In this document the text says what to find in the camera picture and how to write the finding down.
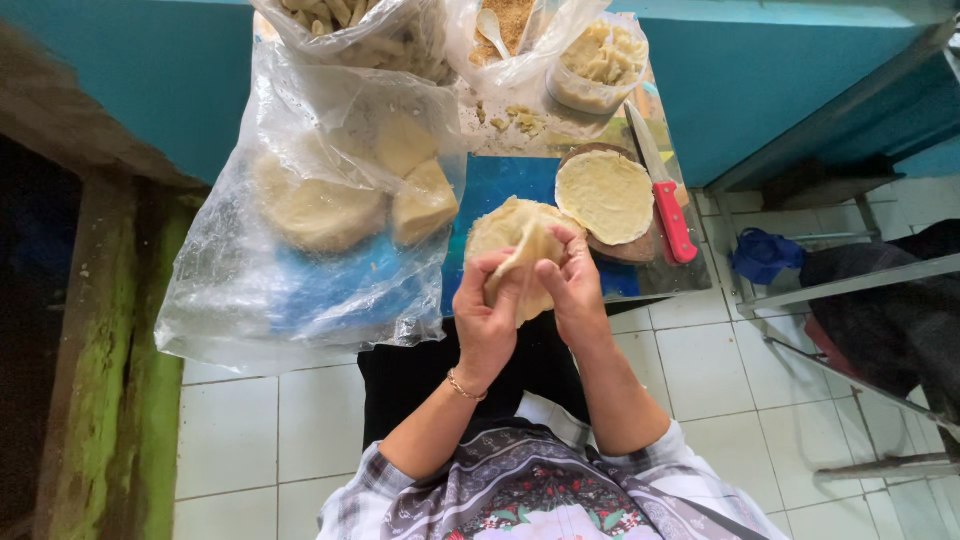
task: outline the gold bracelet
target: gold bracelet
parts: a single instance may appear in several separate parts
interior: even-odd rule
[[[453,378],[453,368],[450,368],[450,371],[446,372],[446,379],[449,380],[450,384],[453,385],[453,389],[456,390],[458,394],[460,394],[465,398],[470,398],[477,403],[480,403],[487,399],[487,391],[484,391],[483,395],[481,396],[474,396],[473,394],[468,394],[467,391],[460,386],[460,383]]]

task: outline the knife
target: knife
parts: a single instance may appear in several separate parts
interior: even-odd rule
[[[647,172],[654,184],[654,200],[657,202],[657,211],[660,213],[660,220],[663,224],[663,232],[666,235],[670,251],[673,252],[673,258],[683,264],[692,261],[697,257],[699,251],[690,241],[690,231],[686,227],[684,212],[680,208],[675,195],[677,183],[670,179],[670,173],[663,164],[663,158],[660,157],[660,149],[657,148],[657,142],[647,127],[647,122],[643,119],[640,111],[636,109],[633,103],[625,102],[627,111],[631,115],[634,124],[636,140],[640,145],[640,151],[643,153],[644,160],[647,162]]]

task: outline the white tile floor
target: white tile floor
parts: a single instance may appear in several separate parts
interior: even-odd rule
[[[960,179],[900,181],[869,198],[886,239],[960,217]],[[926,206],[931,199],[933,209]],[[854,396],[842,380],[763,344],[760,337],[770,332],[813,350],[803,333],[808,308],[744,320],[721,259],[726,244],[711,217],[716,205],[702,194],[696,201],[714,288],[611,318],[637,378],[683,424],[687,443],[794,540],[960,539],[960,477],[814,480],[824,467],[938,452],[942,443],[928,421]],[[755,193],[738,195],[737,225],[788,235],[862,229],[850,205],[773,216],[754,213],[761,206]],[[795,279],[785,276],[782,286]],[[339,365],[244,379],[188,362],[175,540],[316,536],[317,512],[360,458],[363,381],[355,357],[332,363]],[[924,400],[922,393],[912,399]],[[557,414],[529,406],[544,419]]]

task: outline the white plastic spoon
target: white plastic spoon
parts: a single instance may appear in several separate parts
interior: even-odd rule
[[[500,53],[500,58],[503,60],[510,58],[510,51],[503,44],[503,37],[500,37],[500,19],[497,18],[494,10],[480,10],[477,14],[477,30],[493,43],[496,52]]]

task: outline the dark cloth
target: dark cloth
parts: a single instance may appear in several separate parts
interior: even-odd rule
[[[960,253],[960,220],[886,244],[807,254],[803,287]],[[810,301],[837,348],[869,383],[905,398],[918,384],[960,396],[960,274]]]
[[[416,347],[377,345],[360,353],[357,363],[367,388],[364,450],[383,440],[426,401],[460,360],[460,340],[453,319],[444,320],[443,341]],[[573,355],[557,333],[553,311],[517,331],[516,350],[488,390],[471,421],[510,418],[526,390],[565,408],[589,424],[587,397]]]

